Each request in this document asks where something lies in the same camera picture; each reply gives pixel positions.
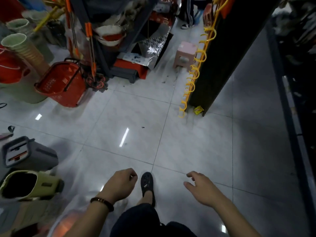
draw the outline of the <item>hand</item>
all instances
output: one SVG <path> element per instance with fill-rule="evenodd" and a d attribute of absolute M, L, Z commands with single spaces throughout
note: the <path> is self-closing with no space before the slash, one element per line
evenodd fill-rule
<path fill-rule="evenodd" d="M 111 204 L 128 197 L 135 187 L 137 174 L 132 169 L 116 171 L 97 195 Z"/>
<path fill-rule="evenodd" d="M 201 173 L 191 171 L 187 177 L 192 177 L 195 186 L 189 182 L 184 182 L 184 186 L 192 193 L 194 198 L 203 205 L 214 208 L 218 205 L 225 195 L 213 184 L 213 182 Z"/>

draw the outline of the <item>sneaker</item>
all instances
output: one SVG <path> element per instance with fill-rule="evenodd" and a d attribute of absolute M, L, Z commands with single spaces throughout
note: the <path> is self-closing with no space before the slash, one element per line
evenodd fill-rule
<path fill-rule="evenodd" d="M 182 25 L 181 29 L 190 29 L 190 28 L 192 28 L 192 27 L 194 27 L 194 25 L 191 25 L 191 26 L 190 26 L 189 24 L 186 23 L 186 24 L 183 24 L 183 25 Z"/>

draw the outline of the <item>plastic stool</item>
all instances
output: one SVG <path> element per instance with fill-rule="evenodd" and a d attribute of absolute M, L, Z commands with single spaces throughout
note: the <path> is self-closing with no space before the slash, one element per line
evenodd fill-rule
<path fill-rule="evenodd" d="M 194 58 L 197 49 L 198 47 L 192 43 L 184 41 L 181 42 L 177 50 L 176 57 L 174 58 L 173 68 L 176 68 L 177 66 L 182 66 L 189 69 L 189 67 L 194 64 Z M 189 61 L 187 63 L 183 63 L 180 60 L 180 57 L 182 56 L 188 58 Z"/>
<path fill-rule="evenodd" d="M 200 23 L 200 19 L 201 19 L 201 16 L 203 15 L 203 12 L 204 10 L 202 9 L 197 10 L 196 14 L 194 15 L 195 25 L 198 25 Z"/>

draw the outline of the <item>shopping basket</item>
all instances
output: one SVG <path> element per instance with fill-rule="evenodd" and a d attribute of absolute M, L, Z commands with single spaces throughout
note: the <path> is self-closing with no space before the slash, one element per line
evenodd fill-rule
<path fill-rule="evenodd" d="M 66 58 L 54 63 L 35 84 L 36 91 L 65 107 L 76 107 L 86 90 L 78 59 Z"/>

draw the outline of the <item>left hand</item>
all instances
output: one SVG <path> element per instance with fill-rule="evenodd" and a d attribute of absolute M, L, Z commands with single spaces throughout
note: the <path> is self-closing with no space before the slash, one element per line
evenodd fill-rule
<path fill-rule="evenodd" d="M 137 174 L 132 169 L 116 171 L 97 195 L 114 205 L 115 202 L 128 197 L 135 187 Z"/>

